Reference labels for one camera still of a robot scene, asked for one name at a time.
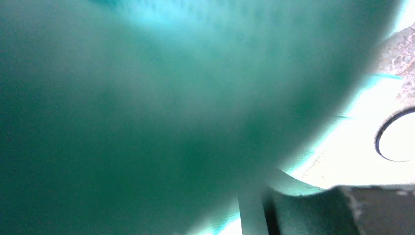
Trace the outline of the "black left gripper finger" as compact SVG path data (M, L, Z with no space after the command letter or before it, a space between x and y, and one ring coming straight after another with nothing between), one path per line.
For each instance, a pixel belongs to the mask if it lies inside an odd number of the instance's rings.
M269 181L240 193L245 235L412 235L413 185L322 189L276 170Z

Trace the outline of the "blue starry round brooch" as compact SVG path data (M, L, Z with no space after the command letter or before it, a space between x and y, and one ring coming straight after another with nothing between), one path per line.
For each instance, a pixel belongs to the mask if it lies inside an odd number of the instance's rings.
M377 131L375 151L392 162L415 160L415 108L407 107L388 118Z

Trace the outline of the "mint green garment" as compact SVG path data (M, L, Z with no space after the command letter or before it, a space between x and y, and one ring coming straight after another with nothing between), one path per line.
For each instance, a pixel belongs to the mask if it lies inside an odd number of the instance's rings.
M401 6L1 1L1 234L201 226L322 136Z

